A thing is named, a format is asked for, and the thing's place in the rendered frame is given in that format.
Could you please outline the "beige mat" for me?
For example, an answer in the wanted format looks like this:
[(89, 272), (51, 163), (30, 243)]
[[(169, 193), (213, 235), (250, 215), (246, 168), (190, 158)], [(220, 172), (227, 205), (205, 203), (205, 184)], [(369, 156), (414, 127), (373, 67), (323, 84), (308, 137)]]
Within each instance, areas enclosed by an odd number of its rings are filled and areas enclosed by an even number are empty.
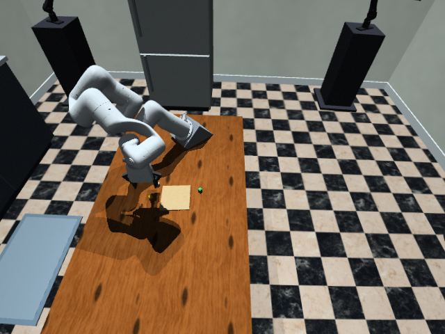
[(159, 210), (189, 210), (191, 186), (163, 186)]

